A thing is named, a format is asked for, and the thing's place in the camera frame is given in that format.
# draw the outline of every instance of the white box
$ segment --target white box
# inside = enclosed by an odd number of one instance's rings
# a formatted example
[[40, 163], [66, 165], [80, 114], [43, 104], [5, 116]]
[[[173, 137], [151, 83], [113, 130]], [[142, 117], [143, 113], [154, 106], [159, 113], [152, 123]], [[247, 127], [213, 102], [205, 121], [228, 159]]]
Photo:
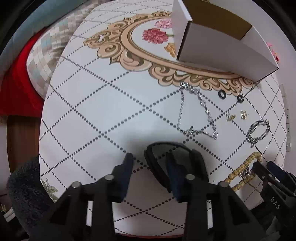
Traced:
[[258, 81], [279, 66], [247, 21], [203, 0], [174, 0], [172, 27], [177, 59]]

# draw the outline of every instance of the table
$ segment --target table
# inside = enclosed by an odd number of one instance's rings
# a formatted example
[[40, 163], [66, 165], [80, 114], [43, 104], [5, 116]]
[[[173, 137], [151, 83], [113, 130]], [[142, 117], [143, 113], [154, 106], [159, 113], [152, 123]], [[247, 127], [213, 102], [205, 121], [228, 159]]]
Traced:
[[[45, 99], [40, 173], [54, 200], [73, 181], [92, 183], [111, 173], [126, 152], [135, 157], [127, 197], [113, 204], [115, 230], [122, 234], [168, 236], [184, 231], [186, 204], [177, 203], [157, 182], [144, 159], [143, 151], [153, 142], [175, 141], [198, 150], [214, 184], [255, 151], [262, 154], [263, 164], [284, 165], [286, 120], [275, 74], [256, 85], [232, 73], [177, 62], [169, 21], [172, 3], [122, 0], [95, 8], [66, 46]], [[176, 130], [181, 80], [200, 87], [217, 126], [217, 140]], [[224, 100], [218, 97], [220, 89], [227, 93]], [[243, 103], [237, 101], [239, 93]], [[211, 132], [196, 96], [184, 95], [180, 128], [193, 125]], [[246, 120], [240, 118], [241, 110], [247, 112]], [[233, 121], [227, 121], [228, 112], [236, 115]], [[269, 120], [270, 132], [250, 148], [248, 128], [262, 118]], [[253, 136], [264, 130], [258, 127]], [[239, 181], [234, 179], [230, 186]], [[261, 189], [262, 182], [255, 177], [237, 195], [252, 209], [262, 202]], [[212, 226], [210, 202], [208, 226]]]

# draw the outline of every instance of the red fabric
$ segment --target red fabric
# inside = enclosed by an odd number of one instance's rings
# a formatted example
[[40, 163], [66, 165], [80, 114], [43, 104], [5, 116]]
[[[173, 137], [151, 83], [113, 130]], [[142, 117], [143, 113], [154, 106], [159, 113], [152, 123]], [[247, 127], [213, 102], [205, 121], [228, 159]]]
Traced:
[[3, 77], [0, 91], [0, 115], [41, 117], [44, 100], [36, 92], [27, 73], [27, 58], [43, 28], [26, 43]]

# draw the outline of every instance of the black hoop earring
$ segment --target black hoop earring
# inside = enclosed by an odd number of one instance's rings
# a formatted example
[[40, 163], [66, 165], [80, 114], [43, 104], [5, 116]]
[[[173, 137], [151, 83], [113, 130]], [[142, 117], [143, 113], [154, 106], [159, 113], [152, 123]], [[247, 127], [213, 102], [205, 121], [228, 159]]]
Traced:
[[238, 95], [238, 96], [237, 96], [237, 101], [238, 101], [239, 103], [244, 102], [244, 98], [242, 97], [242, 95]]
[[225, 93], [225, 91], [224, 91], [224, 90], [219, 90], [219, 91], [218, 91], [218, 96], [219, 96], [222, 100], [224, 100], [224, 99], [226, 98], [226, 93]]

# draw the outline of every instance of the silver chain bracelet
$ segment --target silver chain bracelet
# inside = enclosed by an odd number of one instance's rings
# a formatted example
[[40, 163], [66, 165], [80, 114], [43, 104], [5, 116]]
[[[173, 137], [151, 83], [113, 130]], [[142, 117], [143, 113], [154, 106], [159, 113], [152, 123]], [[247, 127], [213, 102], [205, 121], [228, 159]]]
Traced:
[[[205, 131], [201, 131], [201, 130], [194, 130], [193, 126], [191, 126], [188, 130], [182, 130], [180, 129], [180, 123], [181, 123], [181, 115], [182, 115], [182, 111], [183, 111], [183, 105], [184, 105], [184, 93], [183, 90], [188, 90], [191, 94], [197, 95], [197, 98], [200, 100], [200, 105], [202, 107], [204, 107], [205, 109], [205, 113], [208, 115], [208, 122], [209, 124], [212, 126], [214, 133], [211, 135]], [[180, 113], [179, 113], [179, 119], [178, 119], [178, 124], [177, 124], [177, 130], [179, 130], [180, 132], [184, 133], [184, 134], [188, 134], [188, 135], [197, 135], [197, 134], [204, 134], [207, 135], [213, 139], [217, 139], [218, 137], [218, 132], [216, 131], [216, 126], [214, 125], [214, 120], [213, 117], [211, 117], [210, 111], [207, 108], [206, 102], [205, 100], [202, 99], [202, 94], [200, 92], [200, 90], [198, 88], [194, 88], [191, 85], [189, 85], [188, 83], [185, 82], [181, 82], [180, 83], [180, 92], [181, 92], [181, 108], [180, 108]]]
[[[260, 126], [260, 125], [263, 125], [263, 126], [266, 125], [266, 130], [263, 132], [263, 134], [261, 136], [253, 138], [251, 136], [251, 134], [254, 132], [254, 130], [257, 128], [257, 126]], [[255, 121], [250, 126], [250, 128], [249, 128], [249, 130], [247, 132], [247, 141], [249, 143], [251, 143], [250, 147], [255, 146], [258, 141], [263, 140], [267, 136], [267, 134], [268, 134], [269, 131], [270, 131], [270, 126], [269, 126], [269, 121], [268, 120], [258, 120], [258, 121]]]

